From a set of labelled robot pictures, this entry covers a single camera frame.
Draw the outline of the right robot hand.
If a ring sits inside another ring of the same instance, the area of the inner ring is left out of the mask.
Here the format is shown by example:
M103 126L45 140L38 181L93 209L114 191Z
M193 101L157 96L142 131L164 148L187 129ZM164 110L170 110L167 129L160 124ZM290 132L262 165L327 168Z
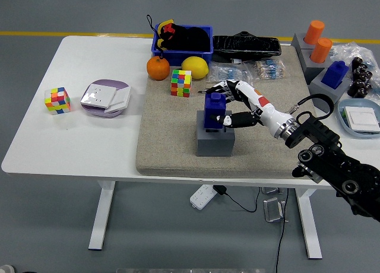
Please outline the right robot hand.
M276 110L267 98L245 81L221 81L205 92L224 94L227 103L241 101L249 109L248 112L211 116L214 121L228 128L245 128L260 123L269 129L274 138L287 139L299 127L292 115Z

